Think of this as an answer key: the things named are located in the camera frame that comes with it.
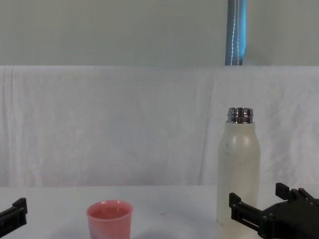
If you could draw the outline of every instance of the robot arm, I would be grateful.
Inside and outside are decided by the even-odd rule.
[[[12,207],[0,213],[0,238],[26,224],[26,199],[20,198]]]
[[[319,199],[282,183],[276,184],[276,196],[286,201],[261,211],[230,193],[231,218],[265,239],[319,239]]]

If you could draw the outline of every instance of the white cloth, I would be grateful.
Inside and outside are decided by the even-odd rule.
[[[1,184],[198,184],[209,72],[2,67]]]
[[[0,184],[216,184],[229,107],[255,110],[262,183],[315,183],[318,74],[319,67],[1,67]]]

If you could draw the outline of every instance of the plastic cup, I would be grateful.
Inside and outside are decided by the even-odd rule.
[[[86,215],[91,239],[130,239],[131,204],[108,200],[91,205]]]

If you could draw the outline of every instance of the water bottle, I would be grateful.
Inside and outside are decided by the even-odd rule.
[[[257,206],[260,146],[255,133],[253,109],[230,108],[218,148],[217,239],[250,239],[256,233],[231,219],[229,193]]]

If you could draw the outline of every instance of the table surface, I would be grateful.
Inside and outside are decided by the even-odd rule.
[[[305,188],[315,196],[316,186]],[[27,198],[27,225],[6,239],[88,239],[85,211],[91,204],[121,199],[133,207],[132,239],[213,239],[215,186],[0,188],[0,211]],[[260,209],[280,202],[275,186],[263,187]]]

